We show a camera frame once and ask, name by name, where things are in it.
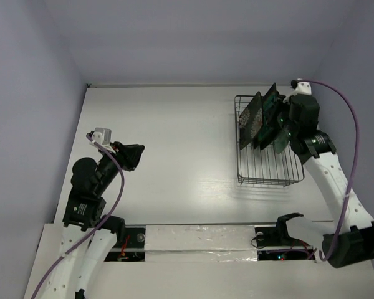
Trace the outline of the teal square plate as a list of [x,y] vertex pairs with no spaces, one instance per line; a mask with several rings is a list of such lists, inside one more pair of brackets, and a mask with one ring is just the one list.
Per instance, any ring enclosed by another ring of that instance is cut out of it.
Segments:
[[277,101],[278,91],[276,83],[273,83],[270,89],[262,96],[263,124],[259,133],[253,139],[254,149],[263,150],[269,146],[276,137],[276,129],[271,125],[272,109]]

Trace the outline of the black floral square plate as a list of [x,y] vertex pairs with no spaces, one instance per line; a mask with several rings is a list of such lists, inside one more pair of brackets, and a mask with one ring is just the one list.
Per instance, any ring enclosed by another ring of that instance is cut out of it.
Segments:
[[244,149],[263,125],[262,95],[257,92],[239,116],[239,149]]

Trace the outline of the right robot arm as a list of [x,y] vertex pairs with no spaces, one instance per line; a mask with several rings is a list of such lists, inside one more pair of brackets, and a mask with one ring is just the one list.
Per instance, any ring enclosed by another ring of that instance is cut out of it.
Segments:
[[329,135],[319,130],[320,105],[310,94],[264,96],[263,120],[289,142],[314,179],[335,221],[334,230],[295,212],[278,217],[274,236],[281,244],[307,241],[334,268],[374,259],[374,218],[352,188],[352,177],[341,169]]

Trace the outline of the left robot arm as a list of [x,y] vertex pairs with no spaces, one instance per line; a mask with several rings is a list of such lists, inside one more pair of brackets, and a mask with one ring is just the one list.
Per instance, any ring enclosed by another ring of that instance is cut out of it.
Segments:
[[81,158],[72,167],[71,191],[62,220],[57,260],[43,275],[33,298],[87,298],[108,253],[127,241],[125,221],[103,213],[103,193],[116,176],[134,171],[145,147],[93,143],[102,154],[100,161]]

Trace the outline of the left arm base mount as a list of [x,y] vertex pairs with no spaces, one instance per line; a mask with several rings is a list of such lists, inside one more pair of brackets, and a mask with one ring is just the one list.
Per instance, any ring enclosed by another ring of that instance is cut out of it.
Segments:
[[106,262],[144,262],[145,261],[145,226],[126,226],[121,241],[107,254]]

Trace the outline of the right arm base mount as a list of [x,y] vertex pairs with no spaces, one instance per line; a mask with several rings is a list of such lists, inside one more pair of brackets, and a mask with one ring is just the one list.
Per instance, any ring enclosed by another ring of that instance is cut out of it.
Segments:
[[315,260],[315,250],[306,242],[289,236],[286,222],[303,217],[291,213],[277,218],[273,226],[256,226],[251,245],[257,250],[258,261]]

